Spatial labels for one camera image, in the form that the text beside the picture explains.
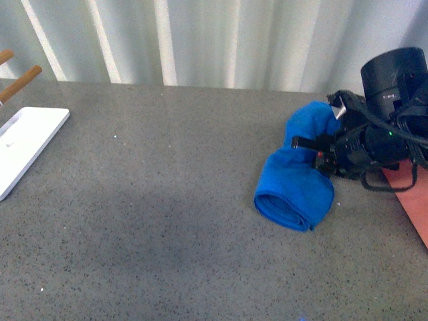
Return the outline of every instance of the blue cloth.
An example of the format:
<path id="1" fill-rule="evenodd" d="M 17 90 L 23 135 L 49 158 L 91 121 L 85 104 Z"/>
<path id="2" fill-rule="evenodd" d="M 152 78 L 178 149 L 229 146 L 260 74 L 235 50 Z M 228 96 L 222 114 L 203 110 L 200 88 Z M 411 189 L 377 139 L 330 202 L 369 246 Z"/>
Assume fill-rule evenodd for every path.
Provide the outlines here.
<path id="1" fill-rule="evenodd" d="M 286 123 L 284 145 L 266 160 L 255 190 L 254 205 L 266 218 L 297 231 L 313 230 L 331 207 L 333 185 L 312 168 L 316 151 L 291 147 L 293 136 L 314 139 L 340 127 L 331 106 L 312 102 Z"/>

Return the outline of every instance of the speckled countertop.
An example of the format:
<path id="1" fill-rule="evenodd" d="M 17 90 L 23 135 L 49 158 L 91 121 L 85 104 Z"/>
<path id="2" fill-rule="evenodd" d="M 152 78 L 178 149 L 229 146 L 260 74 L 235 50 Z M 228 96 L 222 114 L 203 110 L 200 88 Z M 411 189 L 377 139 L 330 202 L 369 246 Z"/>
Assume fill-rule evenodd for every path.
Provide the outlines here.
<path id="1" fill-rule="evenodd" d="M 334 179 L 307 233 L 253 208 L 316 98 L 32 82 L 1 124 L 71 116 L 0 202 L 0 320 L 428 320 L 428 251 L 394 195 Z"/>

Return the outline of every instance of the pink board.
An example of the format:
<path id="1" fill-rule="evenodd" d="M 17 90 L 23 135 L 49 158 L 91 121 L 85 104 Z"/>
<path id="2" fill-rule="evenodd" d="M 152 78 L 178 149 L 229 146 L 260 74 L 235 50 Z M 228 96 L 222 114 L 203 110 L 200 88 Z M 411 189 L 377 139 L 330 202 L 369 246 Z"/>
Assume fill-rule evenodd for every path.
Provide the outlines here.
<path id="1" fill-rule="evenodd" d="M 412 181 L 411 167 L 411 162 L 404 160 L 400 163 L 399 171 L 384 169 L 383 173 L 392 187 L 405 187 Z M 428 171 L 419 166 L 417 174 L 416 185 L 396 195 L 423 243 L 428 247 Z"/>

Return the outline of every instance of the curtain fold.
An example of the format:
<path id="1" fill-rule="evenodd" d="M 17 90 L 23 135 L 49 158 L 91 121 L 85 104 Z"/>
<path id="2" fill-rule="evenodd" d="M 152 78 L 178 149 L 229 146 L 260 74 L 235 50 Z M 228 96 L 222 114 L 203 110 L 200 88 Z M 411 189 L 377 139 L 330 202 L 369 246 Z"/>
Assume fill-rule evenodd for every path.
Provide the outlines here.
<path id="1" fill-rule="evenodd" d="M 0 77 L 362 93 L 361 67 L 428 54 L 428 0 L 0 0 Z"/>

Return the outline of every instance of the white tray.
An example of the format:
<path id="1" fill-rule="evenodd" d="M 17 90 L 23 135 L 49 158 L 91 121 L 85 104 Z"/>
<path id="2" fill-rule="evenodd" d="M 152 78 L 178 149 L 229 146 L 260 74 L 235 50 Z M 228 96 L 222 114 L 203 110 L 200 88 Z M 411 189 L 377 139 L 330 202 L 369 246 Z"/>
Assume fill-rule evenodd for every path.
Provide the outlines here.
<path id="1" fill-rule="evenodd" d="M 69 116 L 68 109 L 24 107 L 0 128 L 0 201 Z"/>

